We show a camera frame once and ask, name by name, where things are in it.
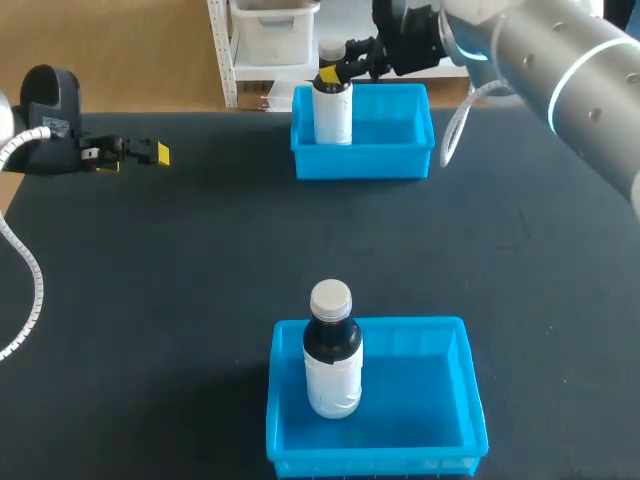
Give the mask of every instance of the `black mat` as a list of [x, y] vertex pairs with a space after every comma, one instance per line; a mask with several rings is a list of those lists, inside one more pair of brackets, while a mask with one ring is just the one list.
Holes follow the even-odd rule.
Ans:
[[[474, 112], [423, 182], [297, 182], [289, 121], [92, 116], [96, 133], [160, 136], [173, 167], [25, 181], [8, 221], [45, 309], [0, 364], [0, 478], [273, 478], [272, 328], [327, 277], [358, 316], [465, 320], [479, 478], [640, 478], [640, 225], [624, 201], [524, 110]], [[32, 284], [4, 242], [0, 262], [4, 343]]]

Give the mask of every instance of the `blue plastic tray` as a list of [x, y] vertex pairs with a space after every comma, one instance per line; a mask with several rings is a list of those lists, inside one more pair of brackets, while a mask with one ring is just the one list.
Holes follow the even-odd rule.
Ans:
[[426, 178], [434, 145], [424, 85], [355, 85], [352, 145], [317, 145], [311, 87], [295, 91], [291, 150], [299, 179]]
[[358, 319], [362, 400], [342, 420], [309, 405], [302, 333], [276, 325], [267, 456], [279, 477], [470, 474], [488, 450], [471, 349], [459, 318]]

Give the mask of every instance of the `white bottle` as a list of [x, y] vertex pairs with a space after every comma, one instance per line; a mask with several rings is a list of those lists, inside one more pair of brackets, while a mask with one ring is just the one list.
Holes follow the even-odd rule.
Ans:
[[[344, 41], [320, 39], [319, 65], [323, 69], [340, 63], [347, 54]], [[325, 82], [319, 72], [313, 80], [313, 128], [318, 145], [351, 145], [353, 140], [353, 84], [351, 80]]]
[[351, 318], [351, 292], [325, 280], [311, 292], [311, 321], [304, 331], [304, 363], [311, 407], [330, 419], [344, 418], [362, 396], [362, 333]]

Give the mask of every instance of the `white bottle cap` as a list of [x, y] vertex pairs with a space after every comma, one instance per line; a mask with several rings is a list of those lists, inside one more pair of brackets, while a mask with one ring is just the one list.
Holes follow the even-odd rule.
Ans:
[[342, 60], [347, 54], [344, 40], [339, 38], [321, 38], [318, 45], [318, 55], [327, 62]]
[[311, 291], [311, 313], [323, 322], [339, 322], [351, 313], [351, 291], [340, 280], [324, 280]]

